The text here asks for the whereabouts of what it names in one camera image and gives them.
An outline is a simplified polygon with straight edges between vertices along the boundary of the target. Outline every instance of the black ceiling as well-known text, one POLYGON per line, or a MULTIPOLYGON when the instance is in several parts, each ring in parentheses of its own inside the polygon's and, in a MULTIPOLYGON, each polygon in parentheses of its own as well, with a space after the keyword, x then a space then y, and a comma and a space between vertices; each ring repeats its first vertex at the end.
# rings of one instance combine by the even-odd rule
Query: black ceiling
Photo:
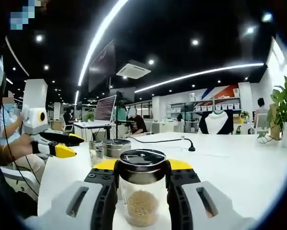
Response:
MULTIPOLYGON (((80 90, 79 101, 104 97, 106 82, 91 94, 87 74, 82 86, 77 84, 90 43, 116 2, 51 0, 47 11, 37 12, 36 18, 24 25, 22 31, 10 31, 9 42, 30 75, 22 71, 5 47, 4 68, 14 83, 8 84, 8 89, 15 93, 15 98, 23 96, 24 80, 39 78, 48 84, 47 103, 61 101, 60 97, 64 102, 73 103, 77 90, 80 90), (44 41, 37 43, 36 35, 43 35, 44 41), (48 71, 43 70, 45 64, 49 65, 48 71)), ((155 64, 150 66, 152 72, 138 80, 112 77, 114 88, 135 86, 137 89, 203 70, 265 63, 271 36, 275 34, 274 25, 261 20, 265 12, 264 2, 259 4, 255 0, 129 0, 106 30, 91 60, 111 40, 115 43, 116 71, 129 60, 147 63, 150 58, 154 59, 155 64), (253 34, 245 34, 249 26, 255 27, 253 34), (198 39, 199 45, 192 46, 192 39, 198 39)), ((257 82, 265 68, 197 76, 137 93, 136 100, 149 100, 152 94, 166 95, 168 90, 172 90, 171 93, 189 91, 193 84, 196 89, 235 84, 245 81, 246 76, 248 81, 257 82)))

